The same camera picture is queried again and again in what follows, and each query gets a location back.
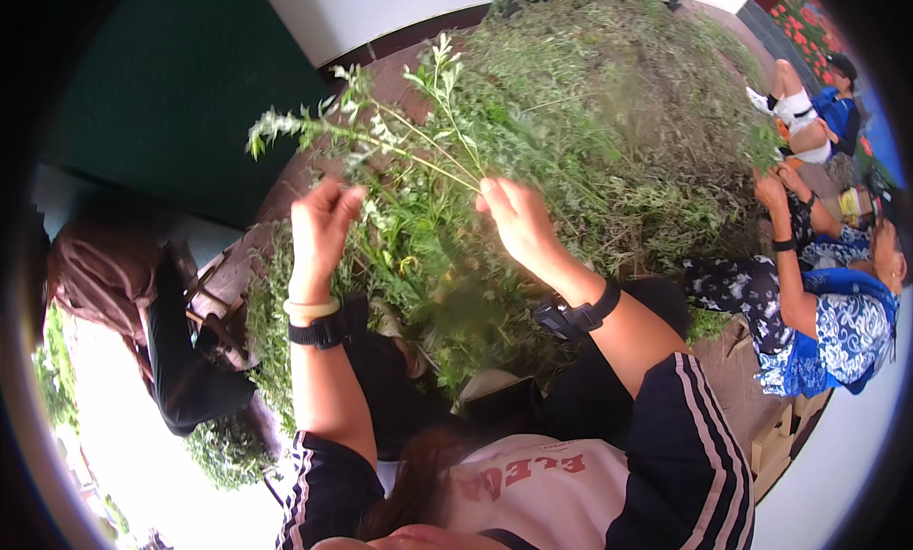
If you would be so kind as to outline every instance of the leg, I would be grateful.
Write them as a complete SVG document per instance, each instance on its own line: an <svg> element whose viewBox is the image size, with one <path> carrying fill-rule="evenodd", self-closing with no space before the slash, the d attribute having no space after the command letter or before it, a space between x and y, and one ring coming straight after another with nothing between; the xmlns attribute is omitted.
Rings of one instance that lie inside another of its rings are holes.
<svg viewBox="0 0 913 550"><path fill-rule="evenodd" d="M787 96L801 93L804 89L793 65L785 59L777 59L776 65L773 66L770 95L777 100L782 100Z"/></svg>
<svg viewBox="0 0 913 550"><path fill-rule="evenodd" d="M759 351L776 353L792 336L780 316L780 279L770 257L689 259L685 291L695 305L709 310L742 313Z"/></svg>
<svg viewBox="0 0 913 550"><path fill-rule="evenodd" d="M190 342L184 288L165 259L156 272L158 298L149 307L149 361L154 398L165 424L188 435L197 423L236 413L249 405L256 387L241 372L213 366Z"/></svg>
<svg viewBox="0 0 913 550"><path fill-rule="evenodd" d="M409 381L405 357L393 339L368 334L345 350L368 400L379 460L399 461L405 444L421 431L462 426L463 420L447 406Z"/></svg>
<svg viewBox="0 0 913 550"><path fill-rule="evenodd" d="M691 318L681 288L668 279L627 282L622 290L675 328L688 333ZM633 399L602 352L588 338L577 360L542 401L539 418L556 439L599 438L621 446L631 421Z"/></svg>
<svg viewBox="0 0 913 550"><path fill-rule="evenodd" d="M827 134L821 125L812 123L790 136L790 149L798 156L826 145L827 141Z"/></svg>
<svg viewBox="0 0 913 550"><path fill-rule="evenodd" d="M799 202L799 198L792 191L786 193L786 201L790 206L793 237L795 237L796 243L799 245L799 251L801 251L817 237L815 229L812 227L812 213L805 203Z"/></svg>

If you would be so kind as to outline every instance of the white stripe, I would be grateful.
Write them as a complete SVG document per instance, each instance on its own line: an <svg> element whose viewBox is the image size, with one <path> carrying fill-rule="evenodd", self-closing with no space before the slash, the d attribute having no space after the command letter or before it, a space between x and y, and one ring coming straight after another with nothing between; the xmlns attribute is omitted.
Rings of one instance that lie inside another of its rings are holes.
<svg viewBox="0 0 913 550"><path fill-rule="evenodd" d="M301 485L301 501L298 503L298 515L295 516L295 523L291 527L291 547L295 550L304 549L304 541L301 540L301 531L299 527L304 523L304 505L308 502L308 496L311 493L311 487L308 485L308 473L311 471L311 457L314 451L308 449L307 455L301 461L301 474L298 476L298 484Z"/></svg>
<svg viewBox="0 0 913 550"><path fill-rule="evenodd" d="M710 418L713 419L713 424L717 426L717 433L723 438L723 443L726 445L726 453L732 458L732 466L736 476L736 490L729 502L729 511L726 515L726 520L723 522L719 534L717 534L717 542L713 545L714 550L719 550L726 548L726 542L729 540L729 535L732 533L732 527L738 519L738 508L741 506L742 498L745 494L745 480L742 477L744 454L741 452L741 447L733 445L732 439L729 438L729 434L727 433L728 430L726 425L717 417L717 410L715 409L715 407L718 406L717 398L713 395L713 390L710 391L709 396L705 391L705 387L709 389L709 386L706 386L707 381L704 379L704 373L701 371L700 366L698 366L698 361L695 360L693 356L690 356L689 362L691 363L691 369L694 370L695 376L698 377L698 391L704 398L704 404L707 405Z"/></svg>
<svg viewBox="0 0 913 550"><path fill-rule="evenodd" d="M685 365L680 352L676 352L676 372L682 380L685 400L688 402L689 409L691 409L691 415L694 416L695 427L698 428L700 440L704 443L704 453L707 453L707 458L710 459L710 465L714 469L713 483L710 485L710 492L708 493L707 500L704 502L704 508L700 511L700 516L698 517L698 521L695 522L694 530L691 531L691 536L685 541L685 544L682 544L682 550L693 550L704 540L704 533L707 531L707 526L710 523L710 519L713 517L714 510L717 509L719 495L723 490L723 483L726 480L726 471L723 469L722 460L719 458L716 445L714 445L713 439L708 432L707 421L704 419L704 415L700 412L698 404L694 400L694 389L691 387L691 380L685 373Z"/></svg>

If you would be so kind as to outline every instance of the black cap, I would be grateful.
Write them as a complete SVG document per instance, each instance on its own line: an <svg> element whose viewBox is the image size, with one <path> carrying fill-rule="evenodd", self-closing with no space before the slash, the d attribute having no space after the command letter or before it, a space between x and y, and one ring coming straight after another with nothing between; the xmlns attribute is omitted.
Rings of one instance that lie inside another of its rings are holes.
<svg viewBox="0 0 913 550"><path fill-rule="evenodd" d="M909 194L898 188L889 188L879 196L884 218L894 224L900 238L900 250L907 258L907 278L903 285L913 283L913 215L910 211Z"/></svg>
<svg viewBox="0 0 913 550"><path fill-rule="evenodd" d="M827 57L829 64L834 65L840 72L843 73L844 77L848 78L851 81L855 80L856 70L853 62L850 61L849 57L842 53L834 53Z"/></svg>

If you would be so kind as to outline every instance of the elderly woman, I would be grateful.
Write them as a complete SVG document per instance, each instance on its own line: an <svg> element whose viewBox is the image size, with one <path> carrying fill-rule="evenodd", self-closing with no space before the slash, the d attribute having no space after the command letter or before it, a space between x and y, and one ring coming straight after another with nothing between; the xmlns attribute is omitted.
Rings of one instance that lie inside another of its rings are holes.
<svg viewBox="0 0 913 550"><path fill-rule="evenodd" d="M755 195L773 221L776 261L686 260L686 292L699 307L747 317L765 393L859 393L894 354L911 280L897 230L884 217L870 232L840 225L793 168L773 169L755 172Z"/></svg>

